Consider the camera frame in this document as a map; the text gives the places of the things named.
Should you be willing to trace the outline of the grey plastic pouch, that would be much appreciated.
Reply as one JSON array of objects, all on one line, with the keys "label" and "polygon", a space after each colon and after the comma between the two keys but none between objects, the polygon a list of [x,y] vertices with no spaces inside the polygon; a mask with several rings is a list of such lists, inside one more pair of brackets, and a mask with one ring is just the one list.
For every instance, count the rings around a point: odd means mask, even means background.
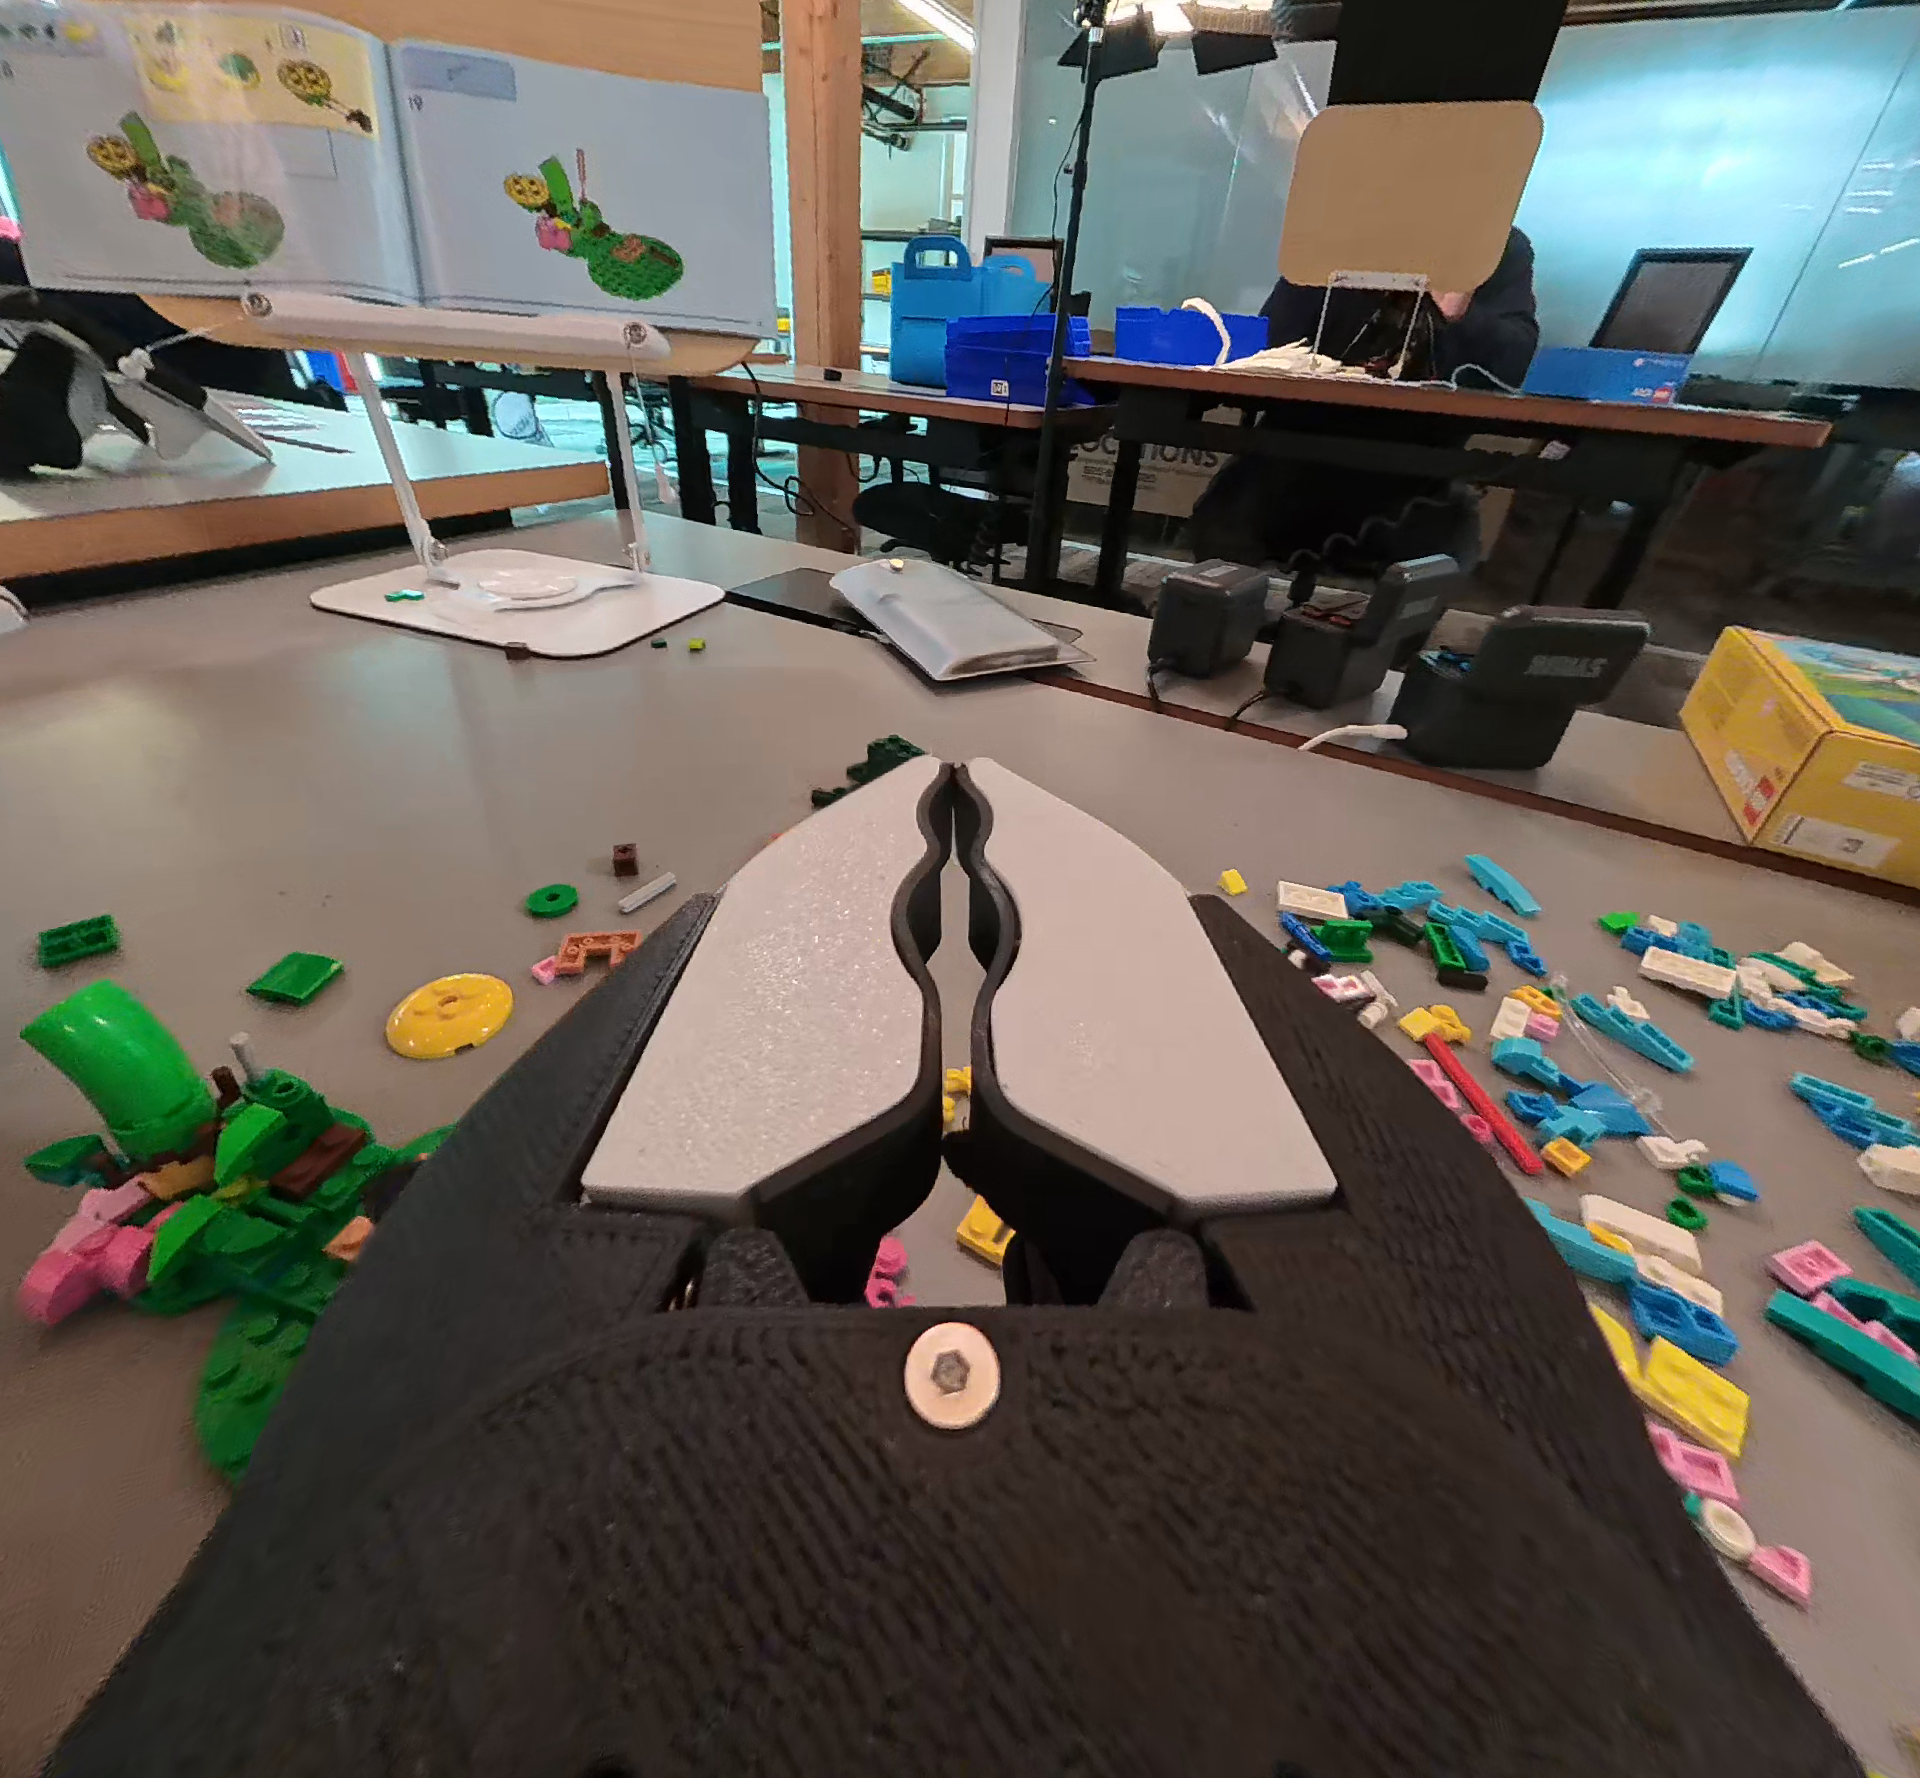
[{"label": "grey plastic pouch", "polygon": [[1071,641],[946,565],[869,559],[827,578],[852,614],[933,684],[1089,660]]}]

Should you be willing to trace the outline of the long wooden table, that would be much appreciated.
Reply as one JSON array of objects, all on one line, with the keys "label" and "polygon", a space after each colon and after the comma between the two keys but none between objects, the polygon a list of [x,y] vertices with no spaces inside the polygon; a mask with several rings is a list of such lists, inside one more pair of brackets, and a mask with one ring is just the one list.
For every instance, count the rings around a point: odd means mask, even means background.
[{"label": "long wooden table", "polygon": [[[1106,420],[1118,440],[1109,487],[1109,514],[1097,539],[1092,583],[1058,578],[1064,539],[1064,471],[1040,471],[1028,503],[1028,592],[1123,608],[1123,575],[1138,505],[1138,472],[1145,446],[1211,449],[1217,455],[1259,455],[1265,461],[1314,464],[1354,472],[1390,472],[1408,478],[1447,478],[1461,485],[1499,485],[1536,490],[1567,503],[1562,521],[1624,505],[1624,527],[1610,559],[1581,593],[1587,608],[1619,605],[1646,552],[1669,515],[1707,471],[1736,466],[1761,449],[1821,449],[1829,420],[1692,404],[1606,404],[1548,394],[1507,394],[1500,390],[1453,390],[1444,384],[1401,384],[1330,376],[1249,373],[1237,367],[1172,367],[1121,358],[1074,358],[1071,378],[1102,397],[1064,409],[1092,439],[1089,420]],[[670,376],[672,425],[682,443],[702,426],[757,435],[752,409],[790,404],[807,409],[879,413],[885,406],[924,416],[918,443],[895,426],[853,419],[764,420],[764,435],[790,439],[807,449],[936,464],[936,420],[962,420],[962,397],[918,394],[885,378],[827,378],[816,367],[761,364],[713,376]],[[1474,446],[1494,439],[1519,449]]]}]

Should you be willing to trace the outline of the green plant brick model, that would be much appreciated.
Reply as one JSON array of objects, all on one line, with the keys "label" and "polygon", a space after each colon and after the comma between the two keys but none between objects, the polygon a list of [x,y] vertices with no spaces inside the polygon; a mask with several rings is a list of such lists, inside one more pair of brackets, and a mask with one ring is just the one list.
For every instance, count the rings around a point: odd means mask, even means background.
[{"label": "green plant brick model", "polygon": [[454,1127],[381,1143],[301,1073],[251,1060],[200,1073],[111,982],[38,1013],[19,1039],[101,1127],[23,1162],[38,1182],[74,1189],[77,1210],[23,1272],[18,1308],[54,1328],[104,1299],[148,1315],[228,1305],[192,1428],[234,1484],[376,1224]]}]

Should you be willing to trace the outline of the dark green brick cluster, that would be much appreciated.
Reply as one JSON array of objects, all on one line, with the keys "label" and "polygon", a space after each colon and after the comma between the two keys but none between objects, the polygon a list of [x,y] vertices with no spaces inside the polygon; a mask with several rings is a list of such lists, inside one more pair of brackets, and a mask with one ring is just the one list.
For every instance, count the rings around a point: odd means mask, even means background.
[{"label": "dark green brick cluster", "polygon": [[879,735],[869,742],[866,754],[845,767],[845,778],[839,784],[810,787],[810,807],[820,810],[825,804],[833,804],[849,794],[853,794],[858,787],[866,787],[920,755],[924,755],[920,745],[910,742],[905,735],[898,732]]}]

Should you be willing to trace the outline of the black battery charger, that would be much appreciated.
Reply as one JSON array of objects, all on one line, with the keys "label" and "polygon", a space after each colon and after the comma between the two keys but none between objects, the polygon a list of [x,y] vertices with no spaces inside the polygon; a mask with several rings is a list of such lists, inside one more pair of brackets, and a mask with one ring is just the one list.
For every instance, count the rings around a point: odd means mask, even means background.
[{"label": "black battery charger", "polygon": [[1206,681],[1237,667],[1268,617],[1271,575],[1204,559],[1178,565],[1155,596],[1145,667],[1155,679]]},{"label": "black battery charger", "polygon": [[1307,710],[1370,697],[1388,668],[1427,647],[1458,585],[1447,554],[1386,565],[1373,588],[1330,605],[1287,605],[1261,673],[1268,696]]},{"label": "black battery charger", "polygon": [[1541,767],[1574,713],[1619,687],[1647,630],[1627,611],[1513,605],[1486,622],[1474,653],[1419,653],[1386,720],[1424,765]]}]

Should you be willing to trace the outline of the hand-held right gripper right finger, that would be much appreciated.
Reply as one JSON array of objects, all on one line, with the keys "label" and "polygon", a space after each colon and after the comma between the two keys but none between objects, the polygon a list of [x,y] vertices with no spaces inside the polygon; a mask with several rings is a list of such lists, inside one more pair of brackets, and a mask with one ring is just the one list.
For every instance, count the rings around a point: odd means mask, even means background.
[{"label": "hand-held right gripper right finger", "polygon": [[952,1169],[1002,1221],[1330,1204],[1333,1166],[1172,871],[985,755],[952,769],[952,843],[980,969]]}]

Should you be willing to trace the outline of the instruction booklet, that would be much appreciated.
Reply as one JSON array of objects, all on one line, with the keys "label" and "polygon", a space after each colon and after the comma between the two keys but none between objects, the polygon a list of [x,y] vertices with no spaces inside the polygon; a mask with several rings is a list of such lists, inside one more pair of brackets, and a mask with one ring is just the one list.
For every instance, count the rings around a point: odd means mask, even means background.
[{"label": "instruction booklet", "polygon": [[776,322],[748,88],[298,9],[6,0],[2,163],[33,285]]}]

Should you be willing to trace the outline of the blue flat box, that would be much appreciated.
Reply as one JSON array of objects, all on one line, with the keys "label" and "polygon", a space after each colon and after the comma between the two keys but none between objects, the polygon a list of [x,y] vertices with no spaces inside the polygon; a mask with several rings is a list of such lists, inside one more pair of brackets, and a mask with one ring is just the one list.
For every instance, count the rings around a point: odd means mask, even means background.
[{"label": "blue flat box", "polygon": [[1692,373],[1689,351],[1536,350],[1522,393],[1595,404],[1678,404]]}]

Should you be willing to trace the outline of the yellow round disc brick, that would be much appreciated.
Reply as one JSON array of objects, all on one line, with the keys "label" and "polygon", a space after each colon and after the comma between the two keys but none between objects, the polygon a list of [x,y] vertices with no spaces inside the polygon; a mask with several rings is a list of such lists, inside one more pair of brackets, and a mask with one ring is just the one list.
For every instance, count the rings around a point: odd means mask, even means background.
[{"label": "yellow round disc brick", "polygon": [[513,1015],[513,989],[487,973],[451,973],[413,987],[384,1022],[384,1042],[400,1060],[433,1061],[482,1048]]}]

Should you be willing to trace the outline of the laptop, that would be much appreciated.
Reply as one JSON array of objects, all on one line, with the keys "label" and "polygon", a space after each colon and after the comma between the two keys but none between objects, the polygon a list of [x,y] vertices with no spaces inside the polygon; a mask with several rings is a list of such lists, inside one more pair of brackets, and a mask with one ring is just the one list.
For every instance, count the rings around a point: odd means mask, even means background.
[{"label": "laptop", "polygon": [[1640,247],[1590,350],[1698,355],[1751,247]]}]

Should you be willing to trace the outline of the yellow cardboard box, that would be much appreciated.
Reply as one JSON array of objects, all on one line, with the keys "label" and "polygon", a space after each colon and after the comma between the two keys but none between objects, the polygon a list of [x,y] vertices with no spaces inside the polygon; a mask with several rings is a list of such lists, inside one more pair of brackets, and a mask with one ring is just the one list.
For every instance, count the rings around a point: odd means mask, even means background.
[{"label": "yellow cardboard box", "polygon": [[1750,846],[1917,889],[1917,658],[1723,630],[1679,723]]}]

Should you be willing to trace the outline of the wooden post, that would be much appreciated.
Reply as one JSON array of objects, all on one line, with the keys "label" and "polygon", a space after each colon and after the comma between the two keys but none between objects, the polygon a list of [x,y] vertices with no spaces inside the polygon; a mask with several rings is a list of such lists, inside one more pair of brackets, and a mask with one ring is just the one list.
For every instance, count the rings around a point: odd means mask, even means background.
[{"label": "wooden post", "polygon": [[801,384],[853,370],[862,311],[859,0],[778,0],[790,332]]}]

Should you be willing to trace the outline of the blue storage bin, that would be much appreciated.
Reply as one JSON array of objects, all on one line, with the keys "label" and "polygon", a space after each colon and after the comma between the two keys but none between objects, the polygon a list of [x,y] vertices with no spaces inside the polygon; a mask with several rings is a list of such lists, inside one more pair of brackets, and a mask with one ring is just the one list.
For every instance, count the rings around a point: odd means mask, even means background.
[{"label": "blue storage bin", "polygon": [[986,404],[1044,404],[1050,311],[955,316],[943,325],[943,390]]},{"label": "blue storage bin", "polygon": [[1209,302],[1118,306],[1110,355],[1126,364],[1211,370],[1268,350],[1268,316]]}]

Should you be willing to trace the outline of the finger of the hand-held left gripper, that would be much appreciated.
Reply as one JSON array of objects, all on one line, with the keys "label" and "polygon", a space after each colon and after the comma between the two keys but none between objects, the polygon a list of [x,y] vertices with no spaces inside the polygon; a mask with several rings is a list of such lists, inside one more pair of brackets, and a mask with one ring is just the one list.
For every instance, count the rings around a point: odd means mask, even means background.
[{"label": "finger of the hand-held left gripper", "polygon": [[165,461],[182,458],[201,439],[224,439],[259,461],[275,458],[275,446],[218,397],[150,358],[120,358],[110,370],[110,413]]}]

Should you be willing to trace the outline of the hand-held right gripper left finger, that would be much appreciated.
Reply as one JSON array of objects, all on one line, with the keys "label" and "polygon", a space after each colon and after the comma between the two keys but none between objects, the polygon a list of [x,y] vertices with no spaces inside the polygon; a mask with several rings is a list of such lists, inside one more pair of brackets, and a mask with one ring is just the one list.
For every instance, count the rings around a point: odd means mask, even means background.
[{"label": "hand-held right gripper left finger", "polygon": [[949,765],[911,755],[724,882],[582,1166],[585,1204],[748,1221],[830,1166],[914,1182],[936,1162],[949,794]]}]

